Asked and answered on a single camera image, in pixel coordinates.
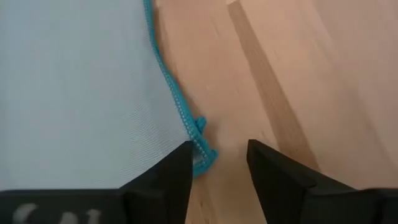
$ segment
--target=light blue fabric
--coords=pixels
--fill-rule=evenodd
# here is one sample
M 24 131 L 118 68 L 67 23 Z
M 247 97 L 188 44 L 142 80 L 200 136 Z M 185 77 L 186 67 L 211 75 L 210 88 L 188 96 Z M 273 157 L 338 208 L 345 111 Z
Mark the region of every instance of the light blue fabric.
M 0 2 L 0 190 L 120 187 L 190 139 L 198 175 L 216 157 L 204 125 L 162 62 L 150 1 Z

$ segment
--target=hardwood floor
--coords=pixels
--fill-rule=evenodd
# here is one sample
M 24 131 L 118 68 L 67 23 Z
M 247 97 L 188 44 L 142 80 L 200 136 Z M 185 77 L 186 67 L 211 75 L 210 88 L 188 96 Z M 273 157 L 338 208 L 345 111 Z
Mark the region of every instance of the hardwood floor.
M 187 223 L 265 223 L 258 139 L 358 189 L 398 187 L 394 0 L 157 0 L 158 39 L 220 152 Z

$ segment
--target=black plastic part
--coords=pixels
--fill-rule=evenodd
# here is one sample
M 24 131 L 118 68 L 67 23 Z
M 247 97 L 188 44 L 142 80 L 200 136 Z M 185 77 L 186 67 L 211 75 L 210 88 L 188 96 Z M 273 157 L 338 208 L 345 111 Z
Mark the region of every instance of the black plastic part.
M 398 189 L 355 190 L 257 140 L 247 160 L 268 224 L 398 223 Z
M 193 144 L 185 142 L 163 160 L 120 189 L 11 190 L 0 192 L 0 223 L 13 220 L 18 208 L 34 204 L 28 224 L 60 223 L 65 212 L 89 223 L 88 212 L 100 212 L 98 224 L 184 224 L 192 184 Z

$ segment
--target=teal trim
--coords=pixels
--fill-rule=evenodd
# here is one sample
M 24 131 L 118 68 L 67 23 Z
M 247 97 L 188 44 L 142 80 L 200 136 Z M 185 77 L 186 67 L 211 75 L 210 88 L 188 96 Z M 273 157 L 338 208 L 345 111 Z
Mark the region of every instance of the teal trim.
M 155 27 L 154 27 L 154 15 L 152 13 L 152 0 L 143 0 L 145 15 L 148 23 L 149 38 L 152 44 L 152 48 L 155 52 L 156 59 L 159 63 L 160 69 L 166 79 L 167 84 L 170 87 L 172 95 L 174 97 L 175 104 L 177 106 L 178 112 L 180 113 L 181 119 L 187 129 L 190 139 L 194 142 L 197 149 L 195 153 L 194 165 L 193 165 L 193 175 L 196 177 L 204 172 L 206 172 L 214 160 L 217 158 L 218 153 L 214 149 L 210 149 L 207 141 L 203 138 L 203 128 L 206 125 L 206 119 L 201 117 L 195 120 L 192 113 L 185 101 L 180 87 L 174 80 L 170 71 L 163 62 L 162 56 L 159 52 L 159 47 L 155 39 Z

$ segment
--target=cloth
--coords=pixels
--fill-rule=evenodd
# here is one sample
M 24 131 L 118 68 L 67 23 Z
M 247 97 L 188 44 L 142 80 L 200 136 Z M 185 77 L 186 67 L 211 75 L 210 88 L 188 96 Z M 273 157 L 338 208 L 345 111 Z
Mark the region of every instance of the cloth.
M 0 1 L 0 190 L 112 189 L 186 140 L 216 157 L 154 41 L 149 0 Z

